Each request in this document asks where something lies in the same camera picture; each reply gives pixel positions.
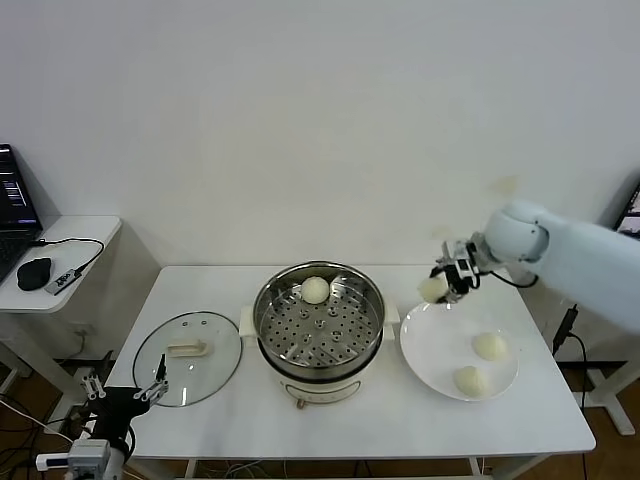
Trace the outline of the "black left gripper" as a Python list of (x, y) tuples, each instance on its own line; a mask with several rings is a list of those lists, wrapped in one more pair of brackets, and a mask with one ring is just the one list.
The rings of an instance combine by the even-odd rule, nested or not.
[(94, 399), (94, 438), (107, 440), (111, 448), (134, 450), (136, 436), (131, 426), (134, 418), (147, 413), (168, 391), (166, 355), (162, 354), (153, 381), (145, 388), (104, 387), (112, 368), (113, 351), (109, 350), (97, 365), (82, 377), (88, 399)]

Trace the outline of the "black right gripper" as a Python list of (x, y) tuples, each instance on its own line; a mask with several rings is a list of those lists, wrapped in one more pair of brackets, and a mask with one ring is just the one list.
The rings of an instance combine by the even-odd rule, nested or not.
[(471, 290), (480, 287), (480, 270), (473, 251), (464, 241), (445, 241), (442, 244), (442, 255), (436, 260), (430, 275), (446, 272), (450, 287), (439, 298), (441, 304), (459, 303)]

